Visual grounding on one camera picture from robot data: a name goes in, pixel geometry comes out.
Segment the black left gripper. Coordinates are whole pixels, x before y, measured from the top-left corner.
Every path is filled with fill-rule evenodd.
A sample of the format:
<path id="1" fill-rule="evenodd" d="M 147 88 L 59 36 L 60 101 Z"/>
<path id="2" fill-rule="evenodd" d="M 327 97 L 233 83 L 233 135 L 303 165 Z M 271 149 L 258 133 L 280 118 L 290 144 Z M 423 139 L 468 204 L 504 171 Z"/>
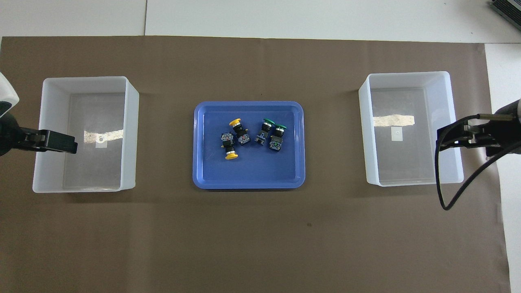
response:
<path id="1" fill-rule="evenodd" d="M 27 151 L 76 154 L 78 148 L 73 136 L 47 129 L 20 128 L 15 117 L 6 113 L 0 119 L 0 156 L 18 148 L 19 136 L 24 136 L 26 141 L 37 143 L 22 144 L 22 149 Z"/>

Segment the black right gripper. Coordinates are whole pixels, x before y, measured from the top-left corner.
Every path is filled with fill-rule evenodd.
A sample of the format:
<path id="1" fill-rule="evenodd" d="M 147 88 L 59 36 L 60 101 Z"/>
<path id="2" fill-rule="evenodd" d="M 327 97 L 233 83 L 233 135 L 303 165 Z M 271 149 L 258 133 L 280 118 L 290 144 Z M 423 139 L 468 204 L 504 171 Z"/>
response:
<path id="1" fill-rule="evenodd" d="M 493 116 L 510 115 L 509 120 L 493 120 Z M 514 144 L 520 143 L 520 105 L 508 104 L 499 108 L 494 114 L 480 114 L 479 119 L 489 122 L 477 125 L 479 132 L 474 134 L 468 130 L 469 119 L 459 119 L 437 130 L 437 150 L 451 148 L 485 148 L 488 157 L 498 154 Z"/>

